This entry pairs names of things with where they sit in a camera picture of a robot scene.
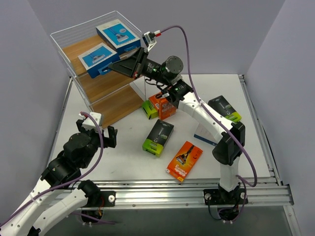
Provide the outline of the blue white Harry's box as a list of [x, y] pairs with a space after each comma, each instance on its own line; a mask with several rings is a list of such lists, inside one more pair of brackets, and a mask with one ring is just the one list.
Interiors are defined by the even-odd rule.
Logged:
[[202, 126], [201, 124], [198, 125], [195, 133], [194, 133], [194, 137], [202, 140], [210, 145], [216, 146], [217, 145], [217, 141], [215, 140], [214, 136], [206, 129], [204, 128], [204, 126]]

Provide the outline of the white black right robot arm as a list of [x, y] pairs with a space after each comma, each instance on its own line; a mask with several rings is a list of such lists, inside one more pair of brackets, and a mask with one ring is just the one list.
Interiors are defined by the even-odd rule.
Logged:
[[145, 76], [156, 81], [156, 87], [168, 102], [190, 115], [212, 134], [217, 141], [212, 154], [220, 163], [219, 198], [224, 203], [234, 200], [239, 182], [239, 157], [244, 153], [245, 126], [221, 116], [196, 95], [195, 89], [181, 77], [184, 64], [177, 56], [170, 56], [159, 64], [148, 59], [148, 52], [140, 47], [131, 56], [112, 62], [108, 67], [130, 78]]

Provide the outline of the blue Harry's razor box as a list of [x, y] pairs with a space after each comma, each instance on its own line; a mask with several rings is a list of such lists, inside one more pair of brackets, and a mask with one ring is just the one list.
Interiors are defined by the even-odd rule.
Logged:
[[96, 26], [96, 32], [119, 55], [141, 47], [140, 38], [119, 19]]
[[80, 54], [78, 59], [86, 69], [89, 76], [93, 79], [99, 75], [105, 75], [111, 69], [108, 64], [120, 60], [119, 54], [107, 46], [105, 43], [99, 43], [93, 48]]

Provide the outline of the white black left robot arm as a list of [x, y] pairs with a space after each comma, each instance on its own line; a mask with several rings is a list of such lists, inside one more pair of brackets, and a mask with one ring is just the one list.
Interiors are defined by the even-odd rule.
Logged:
[[77, 120], [78, 133], [42, 173], [31, 193], [0, 226], [2, 236], [39, 236], [80, 207], [103, 207], [101, 190], [91, 180], [80, 181], [95, 153], [115, 148], [117, 129], [108, 126], [108, 137], [89, 118]]

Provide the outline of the green black Gillette Labs box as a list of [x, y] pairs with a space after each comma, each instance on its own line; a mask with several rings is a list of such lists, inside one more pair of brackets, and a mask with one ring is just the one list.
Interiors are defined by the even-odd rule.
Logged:
[[143, 151], [160, 157], [174, 130], [174, 125], [158, 119], [142, 145]]
[[231, 106], [223, 95], [209, 100], [208, 105], [221, 116], [232, 122], [239, 122], [242, 119], [241, 115]]
[[158, 111], [155, 109], [155, 107], [150, 103], [149, 100], [146, 100], [143, 102], [141, 106], [142, 110], [144, 111], [146, 117], [148, 119], [154, 119], [158, 117]]

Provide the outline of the orange Gillette Fusion5 box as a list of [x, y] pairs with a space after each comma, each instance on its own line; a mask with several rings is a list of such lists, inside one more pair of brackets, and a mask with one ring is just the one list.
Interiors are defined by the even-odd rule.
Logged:
[[183, 182], [201, 157], [203, 150], [186, 141], [174, 158], [170, 161], [165, 171], [176, 180]]
[[171, 104], [166, 98], [158, 100], [158, 116], [161, 120], [165, 120], [176, 114], [176, 107]]

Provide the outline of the orange Gillette cartridge box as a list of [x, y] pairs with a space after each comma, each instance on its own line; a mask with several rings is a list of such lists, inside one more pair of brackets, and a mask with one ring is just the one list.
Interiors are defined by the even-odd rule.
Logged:
[[154, 108], [156, 110], [159, 110], [160, 109], [160, 106], [162, 105], [163, 103], [163, 98], [162, 98], [162, 93], [159, 92], [159, 93], [156, 93], [152, 96], [149, 97], [149, 101], [150, 103], [154, 106]]

